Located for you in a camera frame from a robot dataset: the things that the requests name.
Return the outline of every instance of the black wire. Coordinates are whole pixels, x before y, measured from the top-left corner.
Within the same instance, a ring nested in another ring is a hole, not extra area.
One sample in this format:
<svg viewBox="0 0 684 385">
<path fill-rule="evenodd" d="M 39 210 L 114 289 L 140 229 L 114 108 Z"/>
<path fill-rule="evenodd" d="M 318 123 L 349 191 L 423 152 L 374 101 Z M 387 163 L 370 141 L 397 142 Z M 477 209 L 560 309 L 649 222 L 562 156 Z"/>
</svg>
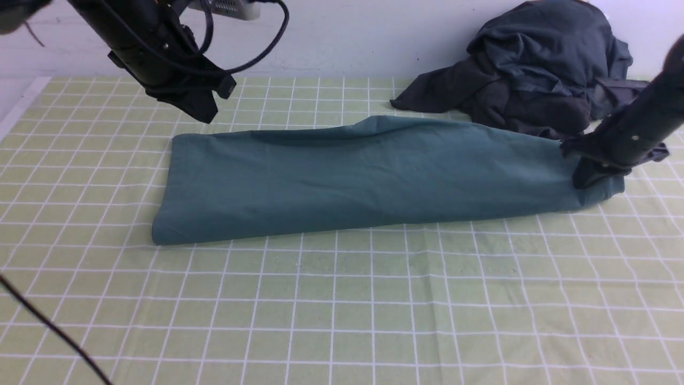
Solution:
<svg viewBox="0 0 684 385">
<path fill-rule="evenodd" d="M 40 39 L 36 36 L 36 33 L 34 32 L 33 28 L 31 28 L 31 25 L 28 21 L 24 22 L 24 26 L 26 27 L 26 29 L 29 30 L 29 34 L 31 34 L 31 37 L 34 38 L 36 43 L 38 43 L 41 47 L 45 48 L 45 44 L 43 44 L 42 41 L 40 41 Z"/>
<path fill-rule="evenodd" d="M 209 4 L 209 0 L 200 0 L 200 5 L 202 6 L 202 11 L 205 13 L 205 24 L 207 26 L 206 31 L 205 31 L 205 39 L 202 42 L 202 46 L 200 47 L 199 51 L 197 51 L 194 55 L 190 55 L 189 58 L 197 58 L 199 56 L 202 56 L 207 52 L 209 49 L 209 46 L 211 45 L 211 40 L 213 39 L 213 14 L 211 13 L 211 4 Z"/>
<path fill-rule="evenodd" d="M 100 369 L 100 367 L 97 366 L 95 361 L 90 358 L 88 353 L 86 353 L 76 342 L 74 342 L 71 337 L 69 337 L 66 333 L 64 333 L 58 326 L 56 326 L 52 321 L 50 321 L 43 313 L 40 312 L 40 310 L 36 309 L 35 306 L 33 306 L 24 296 L 21 295 L 19 290 L 17 290 L 10 281 L 5 278 L 4 275 L 0 273 L 0 285 L 4 287 L 10 294 L 13 296 L 17 302 L 21 303 L 21 305 L 28 310 L 34 317 L 36 317 L 40 322 L 43 323 L 43 325 L 47 326 L 52 332 L 57 334 L 67 345 L 69 345 L 72 349 L 76 351 L 76 353 L 83 358 L 86 364 L 97 374 L 98 377 L 102 380 L 102 383 L 105 385 L 114 385 L 112 382 L 107 378 L 107 375 L 105 372 Z"/>
<path fill-rule="evenodd" d="M 103 7 L 107 8 L 109 13 L 111 13 L 114 18 L 126 29 L 126 31 L 132 35 L 132 37 L 140 44 L 143 48 L 146 50 L 150 51 L 154 56 L 156 56 L 158 59 L 164 61 L 166 64 L 169 64 L 170 66 L 180 70 L 184 71 L 186 73 L 190 73 L 192 75 L 197 75 L 197 76 L 225 76 L 225 75 L 232 75 L 233 73 L 241 72 L 244 71 L 252 66 L 254 66 L 256 63 L 260 62 L 263 58 L 266 57 L 271 51 L 273 51 L 273 48 L 278 44 L 280 41 L 280 38 L 282 38 L 282 35 L 285 33 L 285 30 L 287 28 L 287 23 L 290 21 L 290 11 L 287 9 L 287 5 L 282 2 L 282 0 L 258 0 L 259 3 L 277 3 L 281 8 L 282 8 L 282 13 L 284 14 L 283 19 L 282 19 L 282 25 L 280 26 L 280 29 L 278 30 L 278 33 L 276 34 L 276 37 L 273 38 L 271 41 L 271 44 L 266 47 L 260 54 L 258 54 L 257 57 L 254 59 L 250 60 L 249 62 L 246 62 L 245 64 L 242 64 L 241 66 L 237 66 L 232 69 L 225 69 L 225 70 L 200 70 L 200 69 L 194 69 L 192 67 L 185 66 L 183 64 L 180 64 L 178 62 L 175 62 L 169 58 L 167 58 L 164 55 L 161 55 L 160 53 L 157 52 L 156 49 L 153 49 L 150 47 L 144 40 L 138 36 L 138 34 L 133 31 L 133 29 L 119 16 L 114 9 L 111 8 L 111 6 L 107 3 L 106 0 L 100 0 L 100 3 L 102 4 Z"/>
</svg>

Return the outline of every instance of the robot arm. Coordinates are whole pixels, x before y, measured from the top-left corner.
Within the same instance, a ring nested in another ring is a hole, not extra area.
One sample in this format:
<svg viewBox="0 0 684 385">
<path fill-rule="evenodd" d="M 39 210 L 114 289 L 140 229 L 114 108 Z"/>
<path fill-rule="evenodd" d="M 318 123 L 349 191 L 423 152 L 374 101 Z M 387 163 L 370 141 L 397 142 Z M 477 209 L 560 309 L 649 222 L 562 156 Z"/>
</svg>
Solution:
<svg viewBox="0 0 684 385">
<path fill-rule="evenodd" d="M 68 0 L 90 27 L 109 46 L 109 59 L 126 70 L 144 88 L 147 95 L 169 103 L 203 123 L 210 123 L 218 113 L 213 92 L 223 99 L 235 88 L 232 74 L 244 71 L 265 57 L 285 32 L 289 12 L 281 0 L 259 0 L 277 3 L 283 9 L 283 24 L 271 44 L 245 65 L 224 70 L 204 57 L 211 42 L 202 49 L 195 43 L 192 31 L 182 25 L 179 16 L 192 0 Z M 20 27 L 50 0 L 0 0 L 0 34 Z M 200 0 L 207 23 L 213 23 L 211 12 L 223 14 L 223 0 Z M 212 4 L 216 8 L 208 9 Z"/>
</svg>

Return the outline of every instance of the white grid line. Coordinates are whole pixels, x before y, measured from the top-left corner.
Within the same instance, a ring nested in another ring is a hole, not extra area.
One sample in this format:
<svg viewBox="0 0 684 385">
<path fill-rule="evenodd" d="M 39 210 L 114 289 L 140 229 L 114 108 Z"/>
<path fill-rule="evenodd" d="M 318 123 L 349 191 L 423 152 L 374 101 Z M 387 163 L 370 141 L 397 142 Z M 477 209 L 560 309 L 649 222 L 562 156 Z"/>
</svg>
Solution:
<svg viewBox="0 0 684 385">
<path fill-rule="evenodd" d="M 553 268 L 555 269 L 556 274 L 558 274 L 559 277 L 562 276 L 560 269 L 558 268 L 558 263 L 556 263 L 556 260 L 551 253 L 551 246 L 549 246 L 549 242 L 547 240 L 547 236 L 544 234 L 544 225 L 542 224 L 541 218 L 536 215 L 535 216 L 537 219 L 537 224 L 539 224 L 539 228 L 542 231 L 542 237 L 544 238 L 544 243 L 546 243 L 547 251 L 549 252 L 549 257 L 553 263 Z M 560 285 L 560 290 L 561 293 L 563 293 L 563 298 L 565 298 L 566 306 L 569 308 L 570 307 L 570 298 L 568 297 L 568 293 L 566 293 L 565 288 L 563 287 L 563 284 L 561 283 Z M 579 328 L 577 327 L 577 322 L 575 321 L 575 316 L 573 315 L 573 311 L 568 309 L 568 313 L 570 314 L 570 320 L 573 323 L 573 329 L 575 330 L 575 334 L 579 335 Z M 579 351 L 582 354 L 582 358 L 584 359 L 585 367 L 589 370 L 589 375 L 592 378 L 592 383 L 594 385 L 597 385 L 596 383 L 596 376 L 594 375 L 594 371 L 592 370 L 592 367 L 589 363 L 589 359 L 587 358 L 587 353 L 584 351 L 584 347 L 582 346 L 582 341 L 579 339 L 579 337 L 576 337 L 577 344 L 579 345 Z"/>
</svg>

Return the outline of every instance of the table surface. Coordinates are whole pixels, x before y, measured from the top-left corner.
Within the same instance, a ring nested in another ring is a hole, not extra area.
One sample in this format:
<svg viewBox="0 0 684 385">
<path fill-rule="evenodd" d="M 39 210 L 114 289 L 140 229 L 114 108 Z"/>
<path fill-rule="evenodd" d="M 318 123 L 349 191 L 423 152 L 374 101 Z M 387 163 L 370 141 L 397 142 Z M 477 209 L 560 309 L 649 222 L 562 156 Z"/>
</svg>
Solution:
<svg viewBox="0 0 684 385">
<path fill-rule="evenodd" d="M 0 144 L 1 269 L 115 384 L 682 384 L 682 134 L 583 212 L 151 243 L 173 135 L 428 116 L 389 107 L 409 81 L 241 79 L 205 125 L 52 79 Z M 96 383 L 5 294 L 0 373 Z"/>
</svg>

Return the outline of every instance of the dark gray clothing pile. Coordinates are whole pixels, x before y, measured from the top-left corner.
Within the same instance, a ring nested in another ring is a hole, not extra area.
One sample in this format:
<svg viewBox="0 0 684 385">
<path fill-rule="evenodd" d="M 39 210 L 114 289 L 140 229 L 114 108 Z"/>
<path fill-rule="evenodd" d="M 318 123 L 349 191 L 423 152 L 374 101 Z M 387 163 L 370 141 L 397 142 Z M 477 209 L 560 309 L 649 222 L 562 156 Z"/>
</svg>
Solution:
<svg viewBox="0 0 684 385">
<path fill-rule="evenodd" d="M 553 140 L 467 122 L 373 116 L 302 131 L 182 134 L 153 222 L 157 245 L 578 210 L 622 177 L 575 190 Z"/>
<path fill-rule="evenodd" d="M 418 76 L 392 106 L 455 108 L 476 123 L 562 139 L 645 87 L 625 82 L 633 61 L 627 43 L 598 8 L 579 0 L 525 2 L 488 21 L 467 51 L 468 59 Z"/>
</svg>

